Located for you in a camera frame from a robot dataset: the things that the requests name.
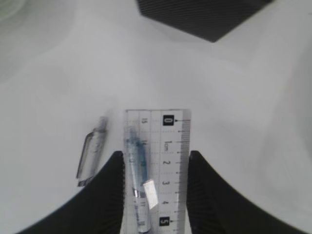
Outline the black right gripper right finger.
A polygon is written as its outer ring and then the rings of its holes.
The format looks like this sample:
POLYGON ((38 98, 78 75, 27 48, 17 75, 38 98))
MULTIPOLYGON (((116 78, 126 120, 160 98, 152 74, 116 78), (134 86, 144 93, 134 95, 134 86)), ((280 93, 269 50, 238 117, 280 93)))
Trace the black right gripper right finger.
POLYGON ((198 151, 188 166, 187 210, 194 234, 300 234, 225 181, 198 151))

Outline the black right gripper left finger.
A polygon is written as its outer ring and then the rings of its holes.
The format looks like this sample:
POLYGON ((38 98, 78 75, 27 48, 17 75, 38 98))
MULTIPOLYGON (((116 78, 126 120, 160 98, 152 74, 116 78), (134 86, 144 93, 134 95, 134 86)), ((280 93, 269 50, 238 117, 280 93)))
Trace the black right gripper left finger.
POLYGON ((124 211, 124 161, 115 151, 94 179, 23 234, 118 234, 124 211))

